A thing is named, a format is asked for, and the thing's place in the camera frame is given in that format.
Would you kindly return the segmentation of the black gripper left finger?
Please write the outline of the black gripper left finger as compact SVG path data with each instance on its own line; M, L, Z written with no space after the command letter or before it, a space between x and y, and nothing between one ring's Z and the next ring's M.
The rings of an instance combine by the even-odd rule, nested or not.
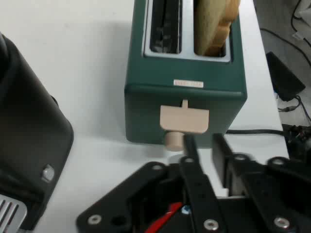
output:
M149 162L76 220L80 233L224 233L226 226L192 135L175 164Z

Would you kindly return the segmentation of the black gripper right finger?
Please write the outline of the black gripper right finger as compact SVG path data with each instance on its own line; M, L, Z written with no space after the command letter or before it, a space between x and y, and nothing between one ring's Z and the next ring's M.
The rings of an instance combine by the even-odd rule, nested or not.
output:
M266 164L234 153L224 136L212 140L212 159L228 198L220 202L228 233L309 233L311 168L273 157Z

